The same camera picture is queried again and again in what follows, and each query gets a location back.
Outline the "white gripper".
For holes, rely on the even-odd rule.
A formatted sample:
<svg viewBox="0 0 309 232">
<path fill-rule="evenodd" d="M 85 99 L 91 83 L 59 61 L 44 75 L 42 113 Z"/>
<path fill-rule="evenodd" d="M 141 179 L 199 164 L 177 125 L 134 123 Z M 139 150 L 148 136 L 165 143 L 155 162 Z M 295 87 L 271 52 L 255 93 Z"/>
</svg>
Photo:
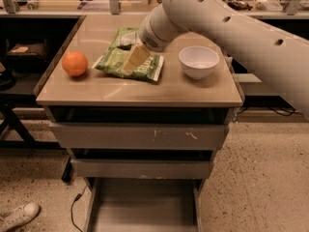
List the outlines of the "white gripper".
<svg viewBox="0 0 309 232">
<path fill-rule="evenodd" d="M 150 56 L 151 51 L 163 51 L 173 41 L 181 29 L 167 16 L 162 5 L 155 7 L 143 20 L 139 28 L 139 38 L 143 44 L 135 44 L 125 57 L 121 72 L 131 75 Z"/>
</svg>

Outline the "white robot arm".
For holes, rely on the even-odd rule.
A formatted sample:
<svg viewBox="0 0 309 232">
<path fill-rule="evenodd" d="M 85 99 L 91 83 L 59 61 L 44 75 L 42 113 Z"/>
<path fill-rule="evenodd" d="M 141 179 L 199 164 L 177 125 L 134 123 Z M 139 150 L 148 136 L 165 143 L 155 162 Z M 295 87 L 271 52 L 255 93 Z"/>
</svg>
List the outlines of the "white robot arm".
<svg viewBox="0 0 309 232">
<path fill-rule="evenodd" d="M 309 118 L 309 42 L 240 14 L 221 0 L 162 0 L 143 20 L 138 37 L 162 51 L 186 32 L 208 38 Z"/>
</svg>

